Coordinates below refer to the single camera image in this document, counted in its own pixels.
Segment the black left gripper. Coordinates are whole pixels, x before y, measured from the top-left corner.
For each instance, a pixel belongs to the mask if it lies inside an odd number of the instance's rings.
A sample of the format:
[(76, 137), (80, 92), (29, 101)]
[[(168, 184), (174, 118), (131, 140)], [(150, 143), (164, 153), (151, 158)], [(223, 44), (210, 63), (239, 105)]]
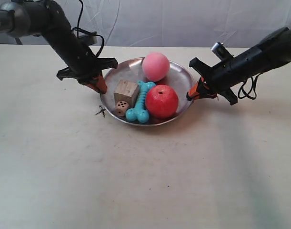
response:
[(108, 89), (102, 71), (118, 67), (115, 58), (97, 57), (87, 45), (63, 50), (59, 56), (67, 67), (57, 72), (58, 79), (75, 79), (99, 94), (105, 94)]

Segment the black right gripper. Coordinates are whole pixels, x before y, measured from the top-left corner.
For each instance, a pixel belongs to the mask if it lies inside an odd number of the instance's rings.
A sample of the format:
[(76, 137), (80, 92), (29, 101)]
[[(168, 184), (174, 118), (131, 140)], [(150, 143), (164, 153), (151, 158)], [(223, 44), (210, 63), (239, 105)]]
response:
[(234, 105), (238, 97), (231, 87), (240, 83), (238, 73), (241, 64), (245, 61), (245, 53), (241, 53), (232, 59), (221, 61), (213, 67), (208, 66), (198, 58), (193, 58), (189, 67), (194, 69), (201, 77), (196, 84), (187, 92), (187, 100), (215, 99), (218, 95), (223, 96)]

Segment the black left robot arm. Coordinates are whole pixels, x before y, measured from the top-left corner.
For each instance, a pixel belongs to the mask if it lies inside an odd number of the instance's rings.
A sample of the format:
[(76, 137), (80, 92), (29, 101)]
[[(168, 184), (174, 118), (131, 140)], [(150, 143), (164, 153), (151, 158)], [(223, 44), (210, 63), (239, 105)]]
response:
[(99, 36), (80, 26), (72, 27), (62, 7), (54, 0), (10, 0), (0, 5), (0, 33), (14, 39), (42, 36), (67, 67), (57, 78), (71, 78), (99, 94), (107, 92), (103, 70), (116, 69), (115, 58), (101, 58), (101, 44), (97, 53), (90, 46)]

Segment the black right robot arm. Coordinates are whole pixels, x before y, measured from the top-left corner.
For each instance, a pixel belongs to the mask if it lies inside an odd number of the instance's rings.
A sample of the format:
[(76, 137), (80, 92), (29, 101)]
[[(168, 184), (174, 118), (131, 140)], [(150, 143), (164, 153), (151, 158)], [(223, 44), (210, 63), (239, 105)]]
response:
[(237, 56), (231, 55), (220, 42), (211, 51), (220, 59), (213, 67), (198, 58), (189, 63), (201, 77), (187, 92), (187, 100), (214, 99), (218, 95), (231, 105), (238, 99), (254, 100), (257, 96), (250, 93), (255, 92), (258, 77), (291, 62), (291, 29), (282, 27)]

